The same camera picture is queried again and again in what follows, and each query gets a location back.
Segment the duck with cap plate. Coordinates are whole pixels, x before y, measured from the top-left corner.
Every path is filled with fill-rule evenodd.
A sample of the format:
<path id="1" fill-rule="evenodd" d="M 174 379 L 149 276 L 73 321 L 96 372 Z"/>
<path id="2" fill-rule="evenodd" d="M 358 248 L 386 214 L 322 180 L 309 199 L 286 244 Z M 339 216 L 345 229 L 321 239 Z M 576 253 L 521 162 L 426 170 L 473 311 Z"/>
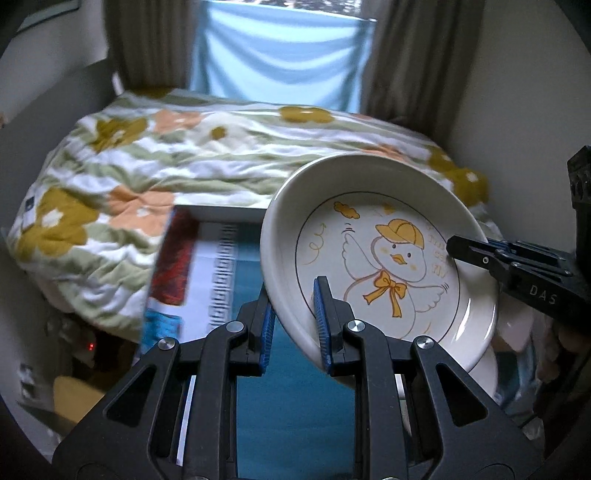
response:
<path id="1" fill-rule="evenodd" d="M 386 157 L 342 154 L 294 172 L 263 217 L 263 282 L 287 335 L 322 364 L 315 278 L 387 336 L 437 341 L 466 370 L 485 354 L 497 286 L 453 259 L 453 236 L 484 240 L 459 198 L 420 169 Z"/>

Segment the plain white ribbed plate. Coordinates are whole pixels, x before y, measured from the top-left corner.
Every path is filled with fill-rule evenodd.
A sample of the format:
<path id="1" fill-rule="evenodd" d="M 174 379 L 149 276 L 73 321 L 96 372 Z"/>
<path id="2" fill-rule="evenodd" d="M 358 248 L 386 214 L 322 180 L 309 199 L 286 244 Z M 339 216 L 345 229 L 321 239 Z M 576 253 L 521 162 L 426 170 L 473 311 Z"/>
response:
<path id="1" fill-rule="evenodd" d="M 512 418 L 523 420 L 532 409 L 539 381 L 532 338 L 534 309 L 500 296 L 497 325 L 491 343 L 469 370 L 470 376 Z"/>

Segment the floral quilt blanket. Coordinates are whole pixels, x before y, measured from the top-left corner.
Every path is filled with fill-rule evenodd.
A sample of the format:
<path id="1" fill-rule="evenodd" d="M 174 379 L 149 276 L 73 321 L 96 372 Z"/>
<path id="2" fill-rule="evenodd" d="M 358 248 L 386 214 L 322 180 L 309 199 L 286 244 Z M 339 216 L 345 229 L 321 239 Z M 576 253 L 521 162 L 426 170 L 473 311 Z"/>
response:
<path id="1" fill-rule="evenodd" d="M 137 342 L 173 206 L 266 207 L 295 170 L 346 153 L 413 165 L 500 237 L 486 177 L 423 134 L 358 113 L 150 89 L 127 91 L 76 122 L 19 195 L 4 239 L 63 310 Z"/>

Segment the right grey drape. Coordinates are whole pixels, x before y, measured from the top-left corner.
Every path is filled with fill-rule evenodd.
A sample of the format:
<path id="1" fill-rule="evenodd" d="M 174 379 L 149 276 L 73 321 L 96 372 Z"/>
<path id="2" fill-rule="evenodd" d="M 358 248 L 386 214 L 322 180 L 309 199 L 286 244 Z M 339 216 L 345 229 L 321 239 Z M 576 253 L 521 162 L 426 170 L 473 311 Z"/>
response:
<path id="1" fill-rule="evenodd" d="M 438 143 L 459 112 L 480 41 L 483 1 L 367 1 L 377 21 L 361 112 Z"/>

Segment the grey drape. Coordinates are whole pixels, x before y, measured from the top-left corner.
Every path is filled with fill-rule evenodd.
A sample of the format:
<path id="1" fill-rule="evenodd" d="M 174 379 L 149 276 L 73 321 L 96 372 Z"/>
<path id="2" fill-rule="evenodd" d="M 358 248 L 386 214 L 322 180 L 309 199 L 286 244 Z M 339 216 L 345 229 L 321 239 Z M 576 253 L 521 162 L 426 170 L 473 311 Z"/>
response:
<path id="1" fill-rule="evenodd" d="M 109 58 L 126 89 L 190 84 L 199 1 L 107 0 Z"/>
<path id="2" fill-rule="evenodd" d="M 483 1 L 367 1 L 377 21 L 361 112 L 438 143 L 459 112 L 480 41 Z"/>

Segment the light blue curtain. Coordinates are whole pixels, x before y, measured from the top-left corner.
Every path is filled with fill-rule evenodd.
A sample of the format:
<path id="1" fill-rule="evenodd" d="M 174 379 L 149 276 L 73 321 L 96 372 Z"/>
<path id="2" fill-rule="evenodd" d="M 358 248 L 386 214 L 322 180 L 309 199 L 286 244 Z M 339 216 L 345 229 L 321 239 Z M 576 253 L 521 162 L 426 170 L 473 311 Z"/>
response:
<path id="1" fill-rule="evenodd" d="M 262 1 L 203 1 L 198 14 L 190 90 L 360 112 L 376 20 Z"/>

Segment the left grey drape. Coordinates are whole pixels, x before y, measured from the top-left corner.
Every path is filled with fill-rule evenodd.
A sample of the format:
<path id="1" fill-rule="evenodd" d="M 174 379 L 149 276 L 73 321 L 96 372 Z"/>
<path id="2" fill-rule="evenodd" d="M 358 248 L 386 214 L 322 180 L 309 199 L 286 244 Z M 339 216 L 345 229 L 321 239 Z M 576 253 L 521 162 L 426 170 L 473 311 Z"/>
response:
<path id="1" fill-rule="evenodd" d="M 126 89 L 190 84 L 199 1 L 107 0 L 109 58 Z"/>

